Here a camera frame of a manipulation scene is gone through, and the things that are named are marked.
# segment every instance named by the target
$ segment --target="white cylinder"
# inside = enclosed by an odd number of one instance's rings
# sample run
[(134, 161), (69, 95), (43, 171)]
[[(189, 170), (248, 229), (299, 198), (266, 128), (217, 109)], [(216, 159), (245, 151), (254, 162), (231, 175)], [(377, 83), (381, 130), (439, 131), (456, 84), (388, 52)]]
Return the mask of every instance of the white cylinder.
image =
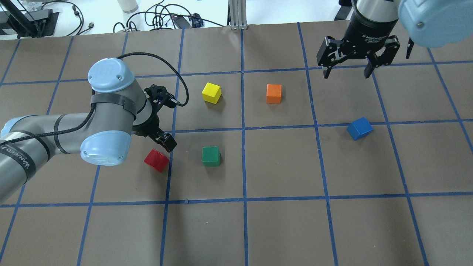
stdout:
[(125, 13), (133, 13), (138, 9), (138, 3), (136, 0), (117, 0), (120, 8)]

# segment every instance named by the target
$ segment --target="black strap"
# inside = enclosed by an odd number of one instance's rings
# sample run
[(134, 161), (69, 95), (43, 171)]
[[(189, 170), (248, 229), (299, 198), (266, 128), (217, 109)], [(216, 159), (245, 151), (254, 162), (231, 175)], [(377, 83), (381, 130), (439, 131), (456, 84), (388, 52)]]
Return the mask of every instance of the black strap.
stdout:
[[(65, 116), (66, 116), (66, 114), (61, 115), (61, 116), (58, 117), (58, 119), (57, 119), (56, 122), (54, 123), (54, 132), (58, 131), (59, 123), (61, 122), (61, 119), (62, 119), (63, 117), (65, 117)], [(64, 153), (64, 154), (70, 154), (70, 153), (68, 153), (67, 151), (65, 151), (65, 150), (62, 148), (61, 144), (59, 143), (59, 137), (58, 137), (58, 135), (54, 135), (54, 143), (56, 144), (56, 146), (58, 147), (58, 149), (59, 149), (62, 153)]]
[(99, 93), (92, 95), (90, 105), (98, 103), (110, 103), (123, 106), (136, 119), (136, 105), (130, 98), (116, 93)]
[[(26, 130), (19, 130), (19, 129), (16, 129), (16, 130), (13, 130), (11, 132), (19, 132), (19, 133), (23, 133), (23, 134), (26, 134), (26, 135), (30, 135), (30, 136), (33, 136), (34, 134), (29, 132), (29, 131), (26, 131)], [(46, 150), (46, 153), (48, 154), (48, 161), (51, 159), (51, 151), (49, 150), (49, 147), (48, 145), (40, 138), (35, 138), (37, 141), (39, 141), (39, 143), (41, 143), (41, 145), (44, 147), (44, 149)]]
[(0, 153), (5, 154), (15, 160), (26, 173), (26, 182), (35, 175), (36, 164), (35, 161), (22, 149), (8, 141), (0, 143)]

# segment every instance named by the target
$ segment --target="gray strap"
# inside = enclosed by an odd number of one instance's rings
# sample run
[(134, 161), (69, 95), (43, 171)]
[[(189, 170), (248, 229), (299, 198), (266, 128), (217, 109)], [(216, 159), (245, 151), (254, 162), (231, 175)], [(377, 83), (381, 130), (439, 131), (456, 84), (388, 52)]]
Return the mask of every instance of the gray strap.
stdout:
[(123, 109), (130, 112), (136, 119), (136, 105), (128, 97), (116, 93), (99, 93), (92, 95), (90, 104), (110, 103), (123, 106)]

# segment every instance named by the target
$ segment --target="cube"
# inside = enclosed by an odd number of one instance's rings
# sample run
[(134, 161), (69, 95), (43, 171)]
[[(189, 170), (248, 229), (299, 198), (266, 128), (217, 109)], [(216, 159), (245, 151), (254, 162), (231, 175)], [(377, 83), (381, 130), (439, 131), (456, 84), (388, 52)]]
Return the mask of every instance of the cube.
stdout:
[(267, 104), (280, 104), (282, 97), (282, 85), (281, 84), (268, 84), (266, 87), (266, 103)]
[(202, 91), (202, 97), (204, 98), (204, 101), (217, 104), (220, 99), (220, 96), (222, 96), (220, 86), (207, 82), (204, 87), (204, 90)]
[(206, 167), (214, 167), (220, 165), (220, 152), (218, 147), (202, 148), (202, 163)]
[(144, 162), (156, 169), (158, 172), (162, 173), (166, 165), (169, 163), (169, 159), (161, 152), (152, 149), (148, 156), (146, 156)]
[(373, 127), (368, 122), (366, 117), (362, 117), (358, 120), (353, 121), (347, 128), (351, 137), (354, 141), (359, 140), (368, 136), (368, 134), (373, 131)]

